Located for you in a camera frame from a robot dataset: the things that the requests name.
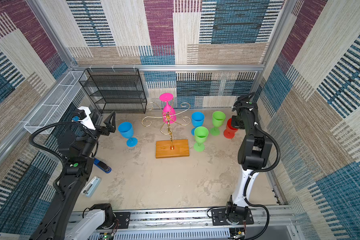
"green goblet base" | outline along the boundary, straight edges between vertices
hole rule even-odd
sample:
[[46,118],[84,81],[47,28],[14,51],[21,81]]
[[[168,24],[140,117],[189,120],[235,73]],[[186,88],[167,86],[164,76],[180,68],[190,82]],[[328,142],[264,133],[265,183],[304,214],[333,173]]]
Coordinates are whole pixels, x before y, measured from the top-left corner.
[[204,146],[203,143],[197,143],[196,142],[195,145],[193,146],[193,148],[198,152],[202,152],[202,151],[204,151],[205,146]]
[[213,136],[218,136],[218,135],[220,135],[220,130],[219,130],[218,127],[212,128],[209,132],[210,132],[210,134],[212,134]]

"blue goblet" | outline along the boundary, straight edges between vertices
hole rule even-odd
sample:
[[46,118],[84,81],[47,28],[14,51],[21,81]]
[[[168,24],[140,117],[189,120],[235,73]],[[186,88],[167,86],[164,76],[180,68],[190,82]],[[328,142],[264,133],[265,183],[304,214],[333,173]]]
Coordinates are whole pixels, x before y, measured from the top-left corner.
[[192,113],[192,125],[194,126],[194,128],[191,130],[191,133],[193,136],[195,135],[195,129],[203,125],[204,118],[205,116],[201,112]]
[[127,138],[127,146],[134,147],[137,144],[137,139],[133,136],[133,127],[130,122],[123,122],[119,125],[117,130],[120,132],[121,136]]

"black mounting plate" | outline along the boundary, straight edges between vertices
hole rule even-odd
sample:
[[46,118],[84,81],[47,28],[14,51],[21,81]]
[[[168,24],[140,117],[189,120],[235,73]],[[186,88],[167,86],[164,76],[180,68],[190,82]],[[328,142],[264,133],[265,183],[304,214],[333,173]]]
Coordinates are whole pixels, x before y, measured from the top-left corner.
[[[212,223],[214,226],[230,225],[230,223],[227,222],[225,209],[212,209],[211,214],[212,214]],[[248,209],[248,215],[244,221],[247,225],[254,224],[251,209]]]
[[[119,229],[127,229],[129,226],[129,217],[131,215],[130,212],[114,212],[113,213],[115,215],[115,224],[117,222],[117,219],[119,220]],[[112,229],[114,228],[115,225],[113,225],[111,228],[107,229],[112,231]],[[98,227],[98,230],[105,230],[102,227]]]

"blue goblet base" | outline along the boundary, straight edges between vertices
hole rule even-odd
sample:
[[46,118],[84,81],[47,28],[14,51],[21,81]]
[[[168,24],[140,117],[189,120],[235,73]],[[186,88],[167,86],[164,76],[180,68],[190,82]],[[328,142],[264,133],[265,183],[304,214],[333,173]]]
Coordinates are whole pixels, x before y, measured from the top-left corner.
[[127,146],[128,147],[134,147],[137,145],[137,138],[136,137],[131,137],[130,139],[127,140]]

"wooden block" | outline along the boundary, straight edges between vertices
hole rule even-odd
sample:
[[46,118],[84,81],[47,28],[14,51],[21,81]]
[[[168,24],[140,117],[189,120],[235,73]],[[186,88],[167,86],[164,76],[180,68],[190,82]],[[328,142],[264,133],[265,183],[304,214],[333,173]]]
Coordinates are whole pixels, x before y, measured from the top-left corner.
[[173,146],[175,149],[171,150],[171,140],[157,141],[156,158],[189,156],[188,139],[174,140]]

